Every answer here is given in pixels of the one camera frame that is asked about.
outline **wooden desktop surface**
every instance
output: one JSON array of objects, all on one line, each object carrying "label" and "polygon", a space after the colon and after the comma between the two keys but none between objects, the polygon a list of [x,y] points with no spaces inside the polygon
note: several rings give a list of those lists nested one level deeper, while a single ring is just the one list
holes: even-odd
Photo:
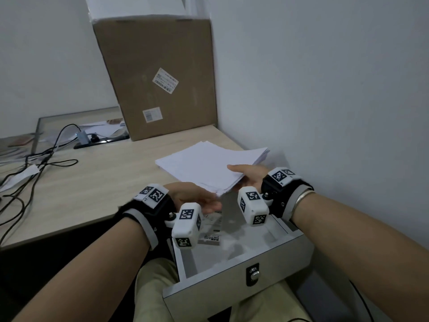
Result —
[{"label": "wooden desktop surface", "polygon": [[[147,184],[177,181],[155,164],[156,159],[206,140],[227,149],[241,150],[209,125],[135,142],[123,140],[57,152],[51,161],[78,159],[79,163],[72,167],[46,167],[36,185],[33,205],[5,238],[2,249],[112,217],[118,206]],[[27,187],[21,194],[25,202],[29,192]],[[16,215],[20,208],[20,203],[14,201],[0,216],[0,222]],[[10,225],[0,226],[0,237]]]}]

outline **black lock plate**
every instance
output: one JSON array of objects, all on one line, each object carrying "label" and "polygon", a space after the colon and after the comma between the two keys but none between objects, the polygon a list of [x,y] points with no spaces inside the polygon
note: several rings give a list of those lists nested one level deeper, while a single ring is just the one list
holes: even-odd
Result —
[{"label": "black lock plate", "polygon": [[252,280],[250,278],[250,276],[252,275],[253,272],[250,272],[253,268],[256,268],[259,271],[259,263],[256,263],[248,268],[246,268],[246,285],[248,287],[252,287],[254,284],[256,284],[258,282],[258,279],[256,280]]}]

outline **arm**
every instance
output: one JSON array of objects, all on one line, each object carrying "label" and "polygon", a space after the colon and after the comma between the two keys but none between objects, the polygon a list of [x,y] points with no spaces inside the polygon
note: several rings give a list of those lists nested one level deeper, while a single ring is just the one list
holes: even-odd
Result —
[{"label": "arm", "polygon": [[[269,171],[249,165],[229,169],[244,173],[243,183],[259,190]],[[392,227],[318,194],[298,204],[292,221],[392,319],[428,319],[429,251]]]},{"label": "arm", "polygon": [[148,250],[142,227],[123,218],[54,276],[14,322],[108,321]]}]

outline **khaki pants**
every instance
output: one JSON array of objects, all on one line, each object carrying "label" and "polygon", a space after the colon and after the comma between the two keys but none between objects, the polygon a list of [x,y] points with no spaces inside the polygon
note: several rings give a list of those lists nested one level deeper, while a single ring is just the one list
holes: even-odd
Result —
[{"label": "khaki pants", "polygon": [[[145,264],[136,279],[134,322],[173,322],[162,291],[177,282],[179,277],[170,260],[158,258]],[[287,322],[297,317],[310,321],[286,281],[282,280],[233,305],[230,322]]]}]

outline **white drawer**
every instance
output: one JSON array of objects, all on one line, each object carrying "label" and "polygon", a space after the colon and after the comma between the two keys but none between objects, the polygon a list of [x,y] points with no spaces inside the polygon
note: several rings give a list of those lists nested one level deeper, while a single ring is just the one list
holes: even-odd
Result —
[{"label": "white drawer", "polygon": [[[174,246],[180,282],[164,289],[164,301],[175,322],[206,319],[310,264],[313,244],[299,229],[274,216],[263,226],[247,225],[236,197],[222,198],[220,246]],[[251,285],[253,266],[260,274]]]}]

